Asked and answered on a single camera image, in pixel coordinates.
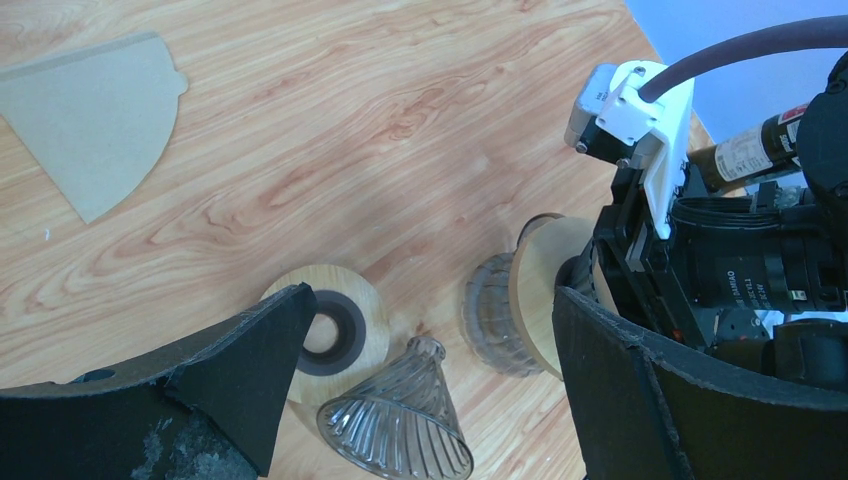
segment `black rubber ring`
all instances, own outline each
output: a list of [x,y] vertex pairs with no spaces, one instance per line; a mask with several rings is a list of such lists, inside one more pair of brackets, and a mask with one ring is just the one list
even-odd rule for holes
[[359,358],[365,346],[365,317],[356,303],[333,290],[316,290],[318,312],[336,323],[339,331],[336,343],[326,352],[300,351],[297,369],[307,375],[326,377],[340,373]]

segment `bottle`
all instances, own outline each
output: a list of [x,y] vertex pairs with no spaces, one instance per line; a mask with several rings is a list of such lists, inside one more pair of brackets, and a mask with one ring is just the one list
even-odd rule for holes
[[799,105],[730,140],[690,152],[689,161],[717,195],[799,172],[795,139],[806,110],[807,104]]

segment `wooden disc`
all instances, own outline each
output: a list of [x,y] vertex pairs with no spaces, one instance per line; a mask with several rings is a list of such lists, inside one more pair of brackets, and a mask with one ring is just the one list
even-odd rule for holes
[[[386,361],[391,332],[383,303],[377,290],[367,280],[346,268],[335,265],[309,265],[287,273],[262,295],[268,297],[289,285],[306,283],[313,291],[338,292],[356,304],[365,319],[365,344],[356,360],[334,375],[316,376],[295,370],[288,399],[305,405],[320,406],[375,373]],[[332,339],[315,338],[335,335],[332,329],[315,325],[308,334],[316,345],[332,344]]]
[[566,260],[579,256],[592,238],[594,222],[564,217],[527,236],[509,273],[509,307],[527,349],[546,371],[562,380],[553,317],[554,285]]

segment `wooden table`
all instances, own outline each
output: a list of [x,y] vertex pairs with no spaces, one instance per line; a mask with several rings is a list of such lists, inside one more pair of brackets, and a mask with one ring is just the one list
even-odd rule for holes
[[[103,218],[83,224],[0,121],[0,387],[141,355],[334,263],[376,285],[395,351],[416,333],[447,347],[473,478],[582,478],[562,384],[492,373],[459,312],[532,215],[608,198],[613,167],[562,135],[594,65],[655,57],[621,1],[6,0],[0,62],[142,30],[190,89]],[[287,409],[271,476],[336,474],[373,478]]]

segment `white label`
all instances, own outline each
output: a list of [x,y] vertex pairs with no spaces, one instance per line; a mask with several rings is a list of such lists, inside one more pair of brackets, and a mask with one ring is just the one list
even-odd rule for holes
[[773,165],[763,148],[761,125],[716,147],[716,168],[725,181],[747,177]]
[[801,124],[801,120],[795,120],[786,126],[786,133],[789,134],[789,141],[795,143],[795,138],[798,137],[798,125]]

